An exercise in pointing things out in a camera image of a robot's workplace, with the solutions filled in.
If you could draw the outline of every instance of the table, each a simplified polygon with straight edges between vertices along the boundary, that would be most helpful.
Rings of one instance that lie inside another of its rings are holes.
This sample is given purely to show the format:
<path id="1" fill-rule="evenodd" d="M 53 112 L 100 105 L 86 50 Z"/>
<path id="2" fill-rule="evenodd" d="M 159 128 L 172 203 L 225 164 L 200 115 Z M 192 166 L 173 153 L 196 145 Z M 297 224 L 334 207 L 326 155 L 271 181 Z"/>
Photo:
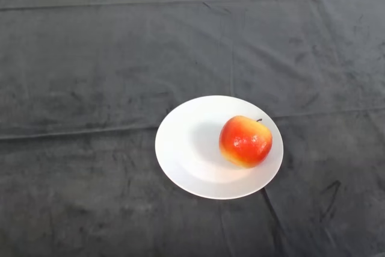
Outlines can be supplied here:
<path id="1" fill-rule="evenodd" d="M 385 252 L 385 0 L 0 0 L 0 255 Z M 265 110 L 285 145 L 258 193 L 161 171 L 189 99 Z"/>

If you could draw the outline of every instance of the red apple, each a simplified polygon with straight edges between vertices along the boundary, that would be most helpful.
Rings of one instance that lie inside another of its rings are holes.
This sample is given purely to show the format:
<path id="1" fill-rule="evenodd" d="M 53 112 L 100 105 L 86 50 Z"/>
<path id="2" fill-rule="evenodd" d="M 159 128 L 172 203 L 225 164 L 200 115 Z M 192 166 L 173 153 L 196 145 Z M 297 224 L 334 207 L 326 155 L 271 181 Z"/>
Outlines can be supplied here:
<path id="1" fill-rule="evenodd" d="M 242 116 L 228 120 L 219 137 L 223 157 L 246 168 L 260 164 L 269 154 L 272 144 L 273 137 L 266 126 Z"/>

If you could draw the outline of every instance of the plate rim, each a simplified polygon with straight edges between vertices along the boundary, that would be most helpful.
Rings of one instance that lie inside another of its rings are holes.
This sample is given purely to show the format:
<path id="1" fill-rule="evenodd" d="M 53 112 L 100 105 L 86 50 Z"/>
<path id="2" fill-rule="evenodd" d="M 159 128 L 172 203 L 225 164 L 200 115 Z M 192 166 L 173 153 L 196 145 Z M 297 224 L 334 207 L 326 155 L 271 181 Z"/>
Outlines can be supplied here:
<path id="1" fill-rule="evenodd" d="M 188 103 L 188 102 L 191 102 L 191 101 L 194 101 L 194 100 L 197 100 L 197 99 L 201 99 L 201 98 L 212 98 L 212 97 L 221 97 L 221 98 L 229 98 L 229 99 L 236 99 L 236 100 L 239 100 L 239 101 L 243 101 L 243 102 L 246 102 L 250 105 L 253 105 L 254 107 L 260 109 L 264 114 L 266 114 L 274 123 L 274 125 L 277 127 L 277 130 L 278 130 L 278 133 L 279 133 L 279 136 L 280 136 L 280 139 L 281 139 L 281 143 L 282 143 L 282 157 L 280 157 L 280 161 L 279 161 L 279 166 L 276 170 L 276 172 L 274 172 L 274 174 L 271 175 L 271 177 L 268 179 L 268 181 L 266 182 L 265 185 L 263 186 L 258 186 L 255 190 L 253 191 L 250 191 L 250 192 L 247 192 L 245 194 L 239 194 L 239 195 L 236 195 L 236 196 L 233 196 L 233 197 L 212 197 L 212 196 L 205 196 L 205 195 L 202 195 L 202 194 L 199 194 L 199 193 L 195 193 L 195 192 L 192 192 L 191 190 L 185 188 L 183 185 L 181 184 L 178 184 L 176 181 L 174 181 L 167 173 L 166 171 L 164 170 L 161 162 L 159 162 L 159 158 L 158 158 L 158 154 L 156 152 L 156 147 L 157 147 L 157 143 L 158 143 L 158 132 L 161 128 L 161 126 L 163 125 L 165 119 L 174 111 L 176 110 L 177 108 L 179 108 L 180 106 Z M 249 196 L 251 194 L 254 194 L 255 192 L 258 192 L 259 190 L 265 188 L 270 182 L 272 179 L 274 179 L 274 177 L 278 174 L 278 171 L 280 170 L 281 168 L 281 165 L 282 165 L 282 162 L 283 162 L 283 153 L 284 153 L 284 150 L 285 150 L 285 147 L 283 146 L 283 139 L 282 139 L 282 135 L 281 135 L 281 132 L 279 131 L 279 128 L 278 126 L 276 125 L 275 121 L 264 111 L 262 110 L 261 108 L 259 108 L 258 106 L 256 106 L 255 104 L 252 104 L 251 102 L 249 101 L 245 101 L 244 99 L 240 99 L 240 98 L 236 98 L 234 96 L 226 96 L 226 95 L 221 95 L 221 94 L 210 94 L 208 96 L 199 96 L 197 98 L 194 98 L 194 99 L 190 99 L 188 101 L 185 101 L 185 102 L 182 102 L 181 104 L 179 104 L 178 106 L 176 106 L 175 108 L 173 108 L 162 120 L 162 122 L 160 123 L 159 127 L 158 127 L 158 130 L 156 131 L 156 135 L 155 135 L 155 144 L 154 144 L 154 147 L 155 147 L 155 155 L 156 155 L 156 160 L 158 161 L 158 164 L 159 166 L 161 167 L 163 173 L 169 178 L 169 180 L 171 180 L 175 185 L 177 185 L 179 188 L 189 192 L 190 194 L 193 194 L 195 196 L 198 196 L 198 197 L 202 197 L 202 198 L 205 198 L 205 199 L 211 199 L 211 200 L 233 200 L 233 199 L 239 199 L 239 198 L 242 198 L 242 197 L 246 197 L 246 196 Z"/>

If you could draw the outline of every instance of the white plate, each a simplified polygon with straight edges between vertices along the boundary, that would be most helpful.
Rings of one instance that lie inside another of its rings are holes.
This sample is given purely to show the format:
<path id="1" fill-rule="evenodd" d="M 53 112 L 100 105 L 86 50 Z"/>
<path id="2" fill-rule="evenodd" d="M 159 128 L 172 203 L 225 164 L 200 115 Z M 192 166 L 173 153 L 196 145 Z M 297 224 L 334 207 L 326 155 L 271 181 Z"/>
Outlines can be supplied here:
<path id="1" fill-rule="evenodd" d="M 226 161 L 219 134 L 233 116 L 262 119 L 273 135 L 266 159 L 252 169 Z M 276 124 L 260 108 L 230 96 L 204 96 L 179 105 L 159 126 L 155 152 L 164 173 L 180 188 L 211 199 L 234 199 L 267 185 L 282 163 L 283 143 Z"/>

